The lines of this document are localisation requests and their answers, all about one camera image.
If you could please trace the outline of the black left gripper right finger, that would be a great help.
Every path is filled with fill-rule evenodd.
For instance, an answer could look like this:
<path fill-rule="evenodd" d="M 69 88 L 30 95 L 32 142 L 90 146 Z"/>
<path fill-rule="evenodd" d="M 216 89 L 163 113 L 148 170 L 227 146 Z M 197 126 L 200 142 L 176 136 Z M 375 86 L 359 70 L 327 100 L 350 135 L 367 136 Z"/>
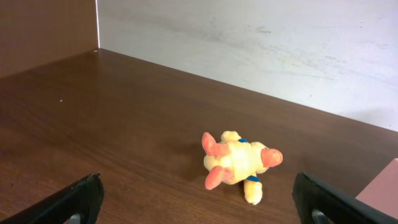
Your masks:
<path fill-rule="evenodd" d="M 292 197 L 301 224 L 397 224 L 393 218 L 334 188 L 312 174 L 295 177 Z"/>

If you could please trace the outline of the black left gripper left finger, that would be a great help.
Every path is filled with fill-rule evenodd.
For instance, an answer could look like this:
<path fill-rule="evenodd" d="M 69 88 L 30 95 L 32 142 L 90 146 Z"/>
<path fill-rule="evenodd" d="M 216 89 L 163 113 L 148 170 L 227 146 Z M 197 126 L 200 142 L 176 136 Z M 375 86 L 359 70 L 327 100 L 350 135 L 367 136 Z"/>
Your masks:
<path fill-rule="evenodd" d="M 1 220 L 1 224 L 65 223 L 73 215 L 80 223 L 97 221 L 104 199 L 99 173 L 89 174 L 27 209 Z"/>

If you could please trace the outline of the pink cardboard box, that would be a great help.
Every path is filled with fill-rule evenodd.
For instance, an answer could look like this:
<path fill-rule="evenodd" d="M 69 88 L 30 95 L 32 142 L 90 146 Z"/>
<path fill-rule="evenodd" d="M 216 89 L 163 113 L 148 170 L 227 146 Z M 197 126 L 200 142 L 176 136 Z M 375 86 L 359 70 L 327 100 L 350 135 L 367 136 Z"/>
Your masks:
<path fill-rule="evenodd" d="M 380 212 L 397 218 L 398 170 L 393 159 L 357 196 L 356 199 Z"/>

